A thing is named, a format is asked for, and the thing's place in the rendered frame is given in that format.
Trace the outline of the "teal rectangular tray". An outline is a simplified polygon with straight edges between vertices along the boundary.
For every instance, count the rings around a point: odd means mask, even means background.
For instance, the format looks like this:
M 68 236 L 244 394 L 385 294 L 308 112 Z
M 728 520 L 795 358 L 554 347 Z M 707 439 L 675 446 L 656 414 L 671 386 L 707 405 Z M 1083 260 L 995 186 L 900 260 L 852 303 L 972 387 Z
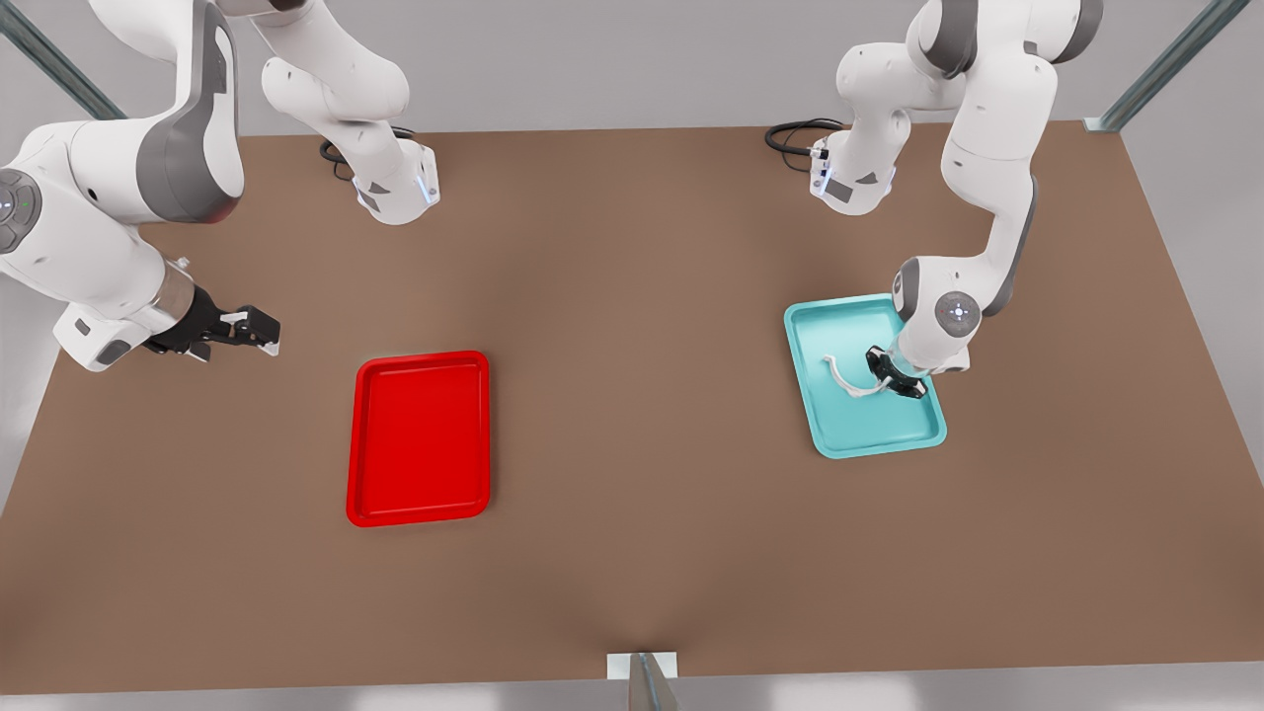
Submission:
M 932 382 L 920 400 L 890 391 L 861 399 L 836 383 L 872 388 L 865 356 L 902 326 L 889 294 L 794 304 L 784 314 L 796 381 L 817 450 L 830 459 L 934 448 L 948 428 Z

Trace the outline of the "red rectangular tray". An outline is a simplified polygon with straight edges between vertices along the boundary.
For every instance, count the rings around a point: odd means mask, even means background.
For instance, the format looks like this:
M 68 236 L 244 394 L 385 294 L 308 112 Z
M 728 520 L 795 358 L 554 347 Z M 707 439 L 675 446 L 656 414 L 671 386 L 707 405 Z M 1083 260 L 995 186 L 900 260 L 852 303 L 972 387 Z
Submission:
M 439 522 L 487 509 L 489 377 L 477 350 L 375 358 L 356 371 L 348 521 Z

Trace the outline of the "silver frame post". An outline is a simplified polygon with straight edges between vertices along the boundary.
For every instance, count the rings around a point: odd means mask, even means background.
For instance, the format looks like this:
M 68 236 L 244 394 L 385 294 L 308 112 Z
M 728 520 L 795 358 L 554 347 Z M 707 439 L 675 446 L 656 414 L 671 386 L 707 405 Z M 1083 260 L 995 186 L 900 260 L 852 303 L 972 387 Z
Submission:
M 54 85 L 59 87 L 78 108 L 92 119 L 126 119 L 126 113 L 118 108 L 107 94 L 92 82 L 72 59 L 67 57 L 54 40 L 40 32 L 11 0 L 0 0 L 0 35 L 16 48 L 27 59 L 35 65 Z
M 1087 133 L 1120 133 L 1251 1 L 1208 0 L 1205 9 L 1182 29 L 1174 40 L 1170 40 L 1165 51 L 1158 54 L 1157 59 L 1152 61 L 1150 67 L 1130 85 L 1125 94 L 1102 116 L 1083 119 L 1085 130 Z
M 605 654 L 605 678 L 627 679 L 628 711 L 681 711 L 670 679 L 678 679 L 678 652 Z

